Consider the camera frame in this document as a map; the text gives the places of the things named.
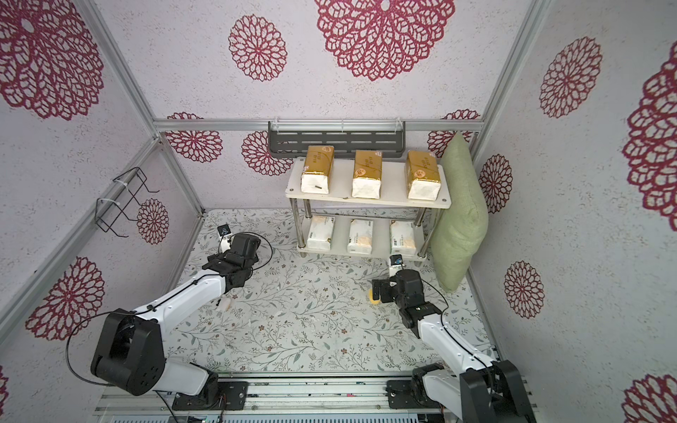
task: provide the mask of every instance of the aluminum rail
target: aluminum rail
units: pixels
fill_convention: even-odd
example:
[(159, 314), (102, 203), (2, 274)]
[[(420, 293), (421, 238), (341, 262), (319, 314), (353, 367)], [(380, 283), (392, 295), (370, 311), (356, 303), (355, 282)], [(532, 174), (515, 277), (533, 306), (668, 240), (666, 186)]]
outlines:
[(479, 132), (482, 120), (462, 119), (155, 119), (155, 129), (165, 131), (472, 131)]

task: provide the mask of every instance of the floral tablecloth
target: floral tablecloth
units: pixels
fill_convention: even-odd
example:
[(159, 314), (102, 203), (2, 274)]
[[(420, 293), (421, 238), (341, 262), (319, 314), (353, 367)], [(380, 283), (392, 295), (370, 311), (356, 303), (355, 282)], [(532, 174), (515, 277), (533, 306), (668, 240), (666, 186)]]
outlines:
[[(351, 215), (413, 218), (412, 209), (318, 210)], [(253, 231), (273, 246), (264, 268), (220, 299), (201, 307), (165, 340), (169, 357), (180, 357), (220, 373), (407, 371), (439, 362), (434, 350), (402, 326), (394, 304), (368, 300), (370, 280), (387, 275), (382, 259), (333, 257), (296, 250), (290, 209), (212, 210), (205, 218), (182, 280), (195, 274), (217, 250), (216, 228)], [(268, 245), (259, 248), (262, 265)], [(415, 266), (435, 287), (430, 259)], [(427, 285), (426, 298), (444, 309), (442, 298)], [(230, 307), (220, 307), (224, 298)], [(491, 355), (491, 345), (467, 282), (446, 294), (445, 320), (475, 346)]]

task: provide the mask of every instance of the wall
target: wall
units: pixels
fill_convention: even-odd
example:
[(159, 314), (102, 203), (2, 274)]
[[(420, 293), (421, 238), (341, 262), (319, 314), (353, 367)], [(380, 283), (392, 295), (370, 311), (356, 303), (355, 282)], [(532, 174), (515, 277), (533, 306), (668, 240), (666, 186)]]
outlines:
[[(352, 3), (97, 2), (156, 117), (185, 119), (476, 118), (530, 1)], [(441, 153), (450, 135), (408, 145)], [(263, 133), (170, 141), (205, 207), (288, 205)]]
[[(160, 154), (143, 166), (147, 185), (157, 193), (139, 192), (142, 206), (130, 204), (130, 216), (121, 217), (111, 231), (98, 231), (78, 253), (64, 275), (0, 351), (1, 373), (8, 393), (0, 421), (84, 422), (93, 411), (102, 387), (77, 380), (66, 367), (66, 338), (81, 316), (123, 308), (130, 310), (158, 298), (167, 288), (176, 259), (189, 240), (195, 212), (175, 184)], [(137, 183), (130, 185), (134, 190)], [(122, 196), (126, 202), (128, 196)], [(104, 317), (77, 330), (70, 344), (75, 370), (88, 379)]]
[(72, 5), (48, 3), (0, 13), (0, 307), (149, 138)]
[[(0, 307), (149, 138), (72, 4), (31, 4), (5, 2), (0, 11)], [(68, 373), (65, 337), (82, 316), (161, 294), (195, 223), (163, 160), (155, 154), (144, 165), (160, 191), (141, 197), (162, 206), (131, 207), (140, 226), (115, 225), (129, 238), (97, 232), (3, 343), (0, 421), (84, 422), (91, 413), (101, 390)], [(74, 335), (71, 355), (82, 375), (101, 325)]]
[(675, 22), (555, 3), (476, 161), (479, 296), (550, 422), (677, 418)]

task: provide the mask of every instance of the shelf bottom tier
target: shelf bottom tier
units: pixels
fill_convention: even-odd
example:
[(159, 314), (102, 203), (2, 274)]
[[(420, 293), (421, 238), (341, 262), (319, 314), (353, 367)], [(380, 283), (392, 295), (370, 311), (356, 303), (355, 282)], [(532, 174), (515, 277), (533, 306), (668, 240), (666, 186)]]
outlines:
[[(318, 254), (331, 254), (337, 256), (351, 256), (351, 257), (375, 257), (379, 259), (388, 259), (391, 255), (390, 252), (390, 222), (393, 219), (383, 218), (383, 217), (357, 217), (357, 216), (338, 216), (338, 215), (325, 215), (325, 214), (315, 214), (317, 216), (331, 216), (335, 218), (334, 221), (334, 233), (332, 234), (332, 248), (327, 250), (314, 250), (309, 247), (298, 248), (299, 252), (310, 252)], [(311, 219), (306, 219), (301, 217), (303, 220), (303, 239), (308, 239), (308, 233), (310, 232), (310, 222)], [(348, 252), (348, 237), (350, 232), (350, 222), (353, 219), (364, 219), (371, 220), (374, 222), (374, 232), (372, 234), (372, 252), (370, 254), (360, 254), (357, 252)], [(407, 221), (408, 219), (397, 219), (400, 221)], [(414, 226), (414, 240), (416, 241), (416, 252), (420, 250), (423, 245), (423, 228), (422, 226)], [(411, 259), (416, 261), (421, 261), (422, 259), (417, 256), (416, 252), (414, 254), (402, 254), (403, 259)]]

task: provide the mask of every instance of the yellow sponge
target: yellow sponge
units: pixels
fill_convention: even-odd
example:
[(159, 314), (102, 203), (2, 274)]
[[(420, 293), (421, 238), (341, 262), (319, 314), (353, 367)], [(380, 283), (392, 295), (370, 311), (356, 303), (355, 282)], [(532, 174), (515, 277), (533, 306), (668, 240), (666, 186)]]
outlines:
[(369, 295), (369, 301), (371, 301), (371, 303), (373, 305), (379, 305), (380, 304), (380, 300), (374, 300), (374, 293), (372, 292), (371, 289), (369, 289), (368, 295)]

